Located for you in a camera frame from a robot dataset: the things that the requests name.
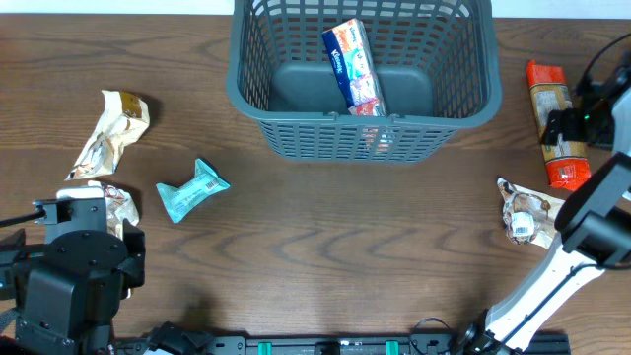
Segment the orange cracker package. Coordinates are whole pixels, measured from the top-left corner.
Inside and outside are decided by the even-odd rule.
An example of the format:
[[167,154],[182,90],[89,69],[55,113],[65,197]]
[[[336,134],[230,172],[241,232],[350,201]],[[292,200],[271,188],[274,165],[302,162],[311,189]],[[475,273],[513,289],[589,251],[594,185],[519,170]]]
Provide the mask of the orange cracker package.
[[531,60],[526,77],[549,185],[575,191],[591,177],[587,145],[566,125],[573,103],[560,66]]

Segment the grey plastic basket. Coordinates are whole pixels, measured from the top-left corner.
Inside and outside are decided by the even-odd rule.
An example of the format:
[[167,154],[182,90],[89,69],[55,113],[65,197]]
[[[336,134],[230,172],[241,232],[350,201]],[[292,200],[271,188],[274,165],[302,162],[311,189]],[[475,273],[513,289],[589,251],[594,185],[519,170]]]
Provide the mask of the grey plastic basket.
[[502,100],[488,0],[238,0],[227,90],[278,155],[417,163]]

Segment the colourful tissue pack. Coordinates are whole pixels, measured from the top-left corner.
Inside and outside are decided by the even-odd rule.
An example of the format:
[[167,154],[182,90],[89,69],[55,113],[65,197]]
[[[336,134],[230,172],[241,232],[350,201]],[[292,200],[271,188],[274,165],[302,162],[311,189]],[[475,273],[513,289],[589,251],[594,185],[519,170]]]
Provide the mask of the colourful tissue pack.
[[354,18],[321,37],[349,113],[386,117],[386,102],[364,24]]

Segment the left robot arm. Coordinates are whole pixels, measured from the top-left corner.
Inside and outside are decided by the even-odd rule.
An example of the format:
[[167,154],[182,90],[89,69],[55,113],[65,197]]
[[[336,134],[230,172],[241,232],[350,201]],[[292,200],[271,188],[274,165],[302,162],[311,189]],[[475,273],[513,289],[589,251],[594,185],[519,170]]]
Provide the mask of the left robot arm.
[[170,322],[148,337],[113,335],[122,300],[145,282],[145,235],[129,221],[117,236],[107,229],[105,193],[98,187],[58,191],[37,200],[34,212],[2,221],[2,227],[34,221],[45,228],[41,244],[28,244],[19,229],[1,241],[1,297],[15,306],[1,326],[15,328],[6,353],[205,354],[211,334]]

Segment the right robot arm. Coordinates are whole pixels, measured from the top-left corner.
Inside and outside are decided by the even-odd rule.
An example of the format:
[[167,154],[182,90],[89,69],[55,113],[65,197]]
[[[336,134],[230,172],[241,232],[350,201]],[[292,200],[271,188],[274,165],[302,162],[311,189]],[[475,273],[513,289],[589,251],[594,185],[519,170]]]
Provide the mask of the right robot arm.
[[455,354],[542,354],[538,329],[577,291],[607,270],[630,266],[630,66],[602,84],[585,73],[573,107],[563,69],[526,67],[549,182],[561,201],[500,178],[507,237],[546,250],[518,288],[486,310],[452,348]]

